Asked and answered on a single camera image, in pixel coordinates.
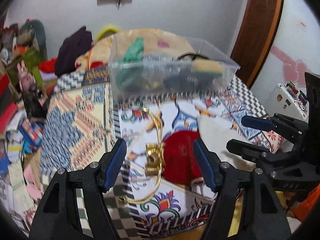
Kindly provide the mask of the orange sleeve forearm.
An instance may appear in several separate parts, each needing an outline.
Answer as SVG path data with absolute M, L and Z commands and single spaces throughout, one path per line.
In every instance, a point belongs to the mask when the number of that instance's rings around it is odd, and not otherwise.
M 312 190 L 306 200 L 300 203 L 299 206 L 293 207 L 292 211 L 296 219 L 300 222 L 304 222 L 304 220 L 308 217 L 309 213 L 316 205 L 319 200 L 320 195 L 320 185 L 318 185 L 314 190 Z

